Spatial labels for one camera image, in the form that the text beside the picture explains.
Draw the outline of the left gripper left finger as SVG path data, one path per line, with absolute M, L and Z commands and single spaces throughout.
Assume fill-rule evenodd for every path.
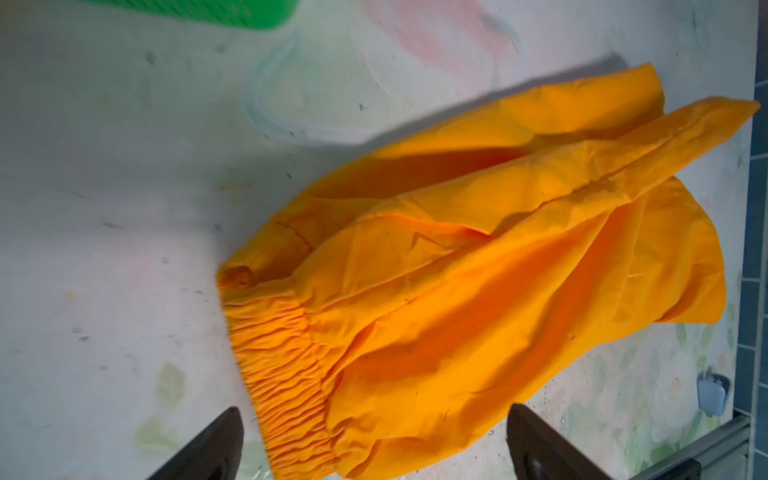
M 240 410 L 231 406 L 148 480 L 233 480 L 237 477 L 243 445 Z

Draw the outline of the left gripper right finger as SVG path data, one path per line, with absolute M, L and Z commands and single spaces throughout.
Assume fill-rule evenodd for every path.
M 518 479 L 598 480 L 608 476 L 524 404 L 513 404 L 506 442 Z

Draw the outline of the orange shorts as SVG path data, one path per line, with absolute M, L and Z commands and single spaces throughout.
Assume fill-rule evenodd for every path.
M 726 305 L 678 173 L 755 101 L 672 113 L 652 65 L 537 87 L 355 160 L 217 273 L 278 479 L 394 479 L 451 457 L 597 345 Z

